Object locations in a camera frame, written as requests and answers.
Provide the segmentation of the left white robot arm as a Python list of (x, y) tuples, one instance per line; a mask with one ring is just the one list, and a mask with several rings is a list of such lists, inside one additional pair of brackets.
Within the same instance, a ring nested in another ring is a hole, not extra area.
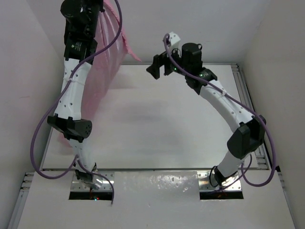
[(82, 119), (81, 102), (93, 64), (93, 60), (87, 60), (87, 57), (94, 54), (97, 48), (95, 34), (102, 11), (101, 0), (65, 0), (62, 3), (61, 14), (66, 19), (63, 96), (54, 115), (47, 119), (50, 126), (63, 134), (73, 154), (78, 157), (74, 163), (77, 179), (90, 187), (94, 184), (91, 173), (96, 169), (96, 164), (85, 145), (86, 138), (92, 132), (92, 122)]

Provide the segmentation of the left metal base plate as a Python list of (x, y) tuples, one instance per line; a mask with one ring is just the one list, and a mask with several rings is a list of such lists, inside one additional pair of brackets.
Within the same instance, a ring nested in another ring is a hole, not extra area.
[(114, 185), (114, 175), (101, 173), (91, 175), (76, 170), (71, 183), (71, 191), (73, 192), (111, 192)]

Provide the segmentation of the left aluminium frame rail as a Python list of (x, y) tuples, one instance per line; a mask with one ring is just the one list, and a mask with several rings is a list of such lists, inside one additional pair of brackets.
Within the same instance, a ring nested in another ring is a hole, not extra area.
[(29, 193), (29, 189), (31, 186), (31, 181), (32, 181), (32, 174), (31, 173), (25, 173), (25, 176), (23, 178), (21, 187), (20, 187), (20, 191), (19, 191), (19, 195), (18, 198), (16, 200), (15, 203), (15, 207), (13, 210), (13, 213), (11, 215), (10, 221), (9, 221), (9, 225), (8, 225), (8, 229), (17, 229), (20, 219), (21, 219), (21, 215), (26, 203), (26, 199)]

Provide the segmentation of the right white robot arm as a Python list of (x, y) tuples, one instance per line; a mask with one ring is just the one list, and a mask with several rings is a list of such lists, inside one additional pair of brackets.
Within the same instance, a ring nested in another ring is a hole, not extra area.
[(209, 102), (230, 127), (232, 135), (226, 143), (228, 151), (209, 174), (210, 185), (222, 187), (223, 182), (233, 177), (245, 159), (263, 143), (266, 120), (225, 91), (216, 74), (203, 66), (199, 44), (186, 43), (181, 49), (167, 44), (163, 53), (153, 57), (146, 71), (159, 79), (161, 67), (164, 67), (164, 75), (183, 75), (187, 85)]

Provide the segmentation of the pink satin pillowcase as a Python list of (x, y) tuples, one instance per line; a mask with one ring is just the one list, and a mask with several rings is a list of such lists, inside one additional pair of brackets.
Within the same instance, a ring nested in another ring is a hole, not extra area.
[(132, 55), (122, 28), (122, 14), (103, 0), (104, 12), (98, 18), (95, 40), (96, 52), (87, 57), (93, 60), (81, 102), (82, 119), (92, 120), (102, 98), (106, 95), (126, 55)]

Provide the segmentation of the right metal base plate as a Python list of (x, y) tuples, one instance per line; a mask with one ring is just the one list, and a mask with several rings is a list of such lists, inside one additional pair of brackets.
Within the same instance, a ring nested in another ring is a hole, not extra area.
[(239, 192), (242, 191), (241, 177), (238, 173), (235, 173), (232, 177), (229, 177), (220, 185), (214, 178), (214, 170), (201, 170), (197, 171), (199, 191), (200, 192)]

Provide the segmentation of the metal base plate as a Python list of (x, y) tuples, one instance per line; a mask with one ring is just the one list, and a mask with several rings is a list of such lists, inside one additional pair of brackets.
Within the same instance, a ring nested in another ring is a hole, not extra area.
[(241, 177), (238, 173), (235, 173), (232, 177), (229, 177), (220, 185), (214, 178), (214, 170), (201, 170), (197, 171), (199, 191), (200, 192), (239, 192), (242, 191)]
[(101, 173), (91, 175), (76, 170), (71, 183), (71, 191), (73, 192), (111, 192), (114, 185), (114, 175)]

